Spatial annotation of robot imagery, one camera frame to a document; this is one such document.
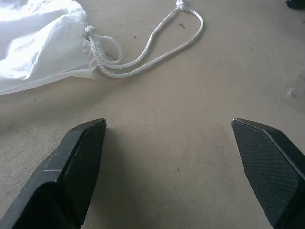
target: white bag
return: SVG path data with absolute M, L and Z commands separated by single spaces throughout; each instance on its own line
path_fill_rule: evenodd
M 74 0 L 0 3 L 0 95 L 72 75 L 92 78 L 86 17 Z

